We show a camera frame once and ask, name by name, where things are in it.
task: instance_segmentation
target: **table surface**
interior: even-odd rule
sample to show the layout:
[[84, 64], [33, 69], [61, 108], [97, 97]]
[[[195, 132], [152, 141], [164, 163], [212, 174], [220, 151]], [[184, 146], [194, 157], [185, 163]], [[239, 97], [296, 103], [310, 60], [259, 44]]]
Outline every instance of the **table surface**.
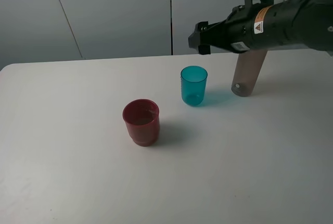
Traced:
[[[237, 55], [12, 64], [0, 73], [0, 223], [329, 223], [333, 59], [268, 53], [253, 95]], [[180, 71], [208, 71], [200, 107]], [[160, 108], [156, 145], [129, 138], [138, 98]]]

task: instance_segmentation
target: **red cup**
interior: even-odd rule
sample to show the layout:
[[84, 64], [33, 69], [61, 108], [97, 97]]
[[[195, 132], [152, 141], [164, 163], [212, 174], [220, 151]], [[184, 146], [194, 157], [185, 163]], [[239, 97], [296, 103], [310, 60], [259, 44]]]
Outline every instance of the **red cup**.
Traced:
[[160, 132], [160, 110], [148, 99], [137, 99], [126, 105], [123, 119], [133, 141], [140, 146], [150, 146]]

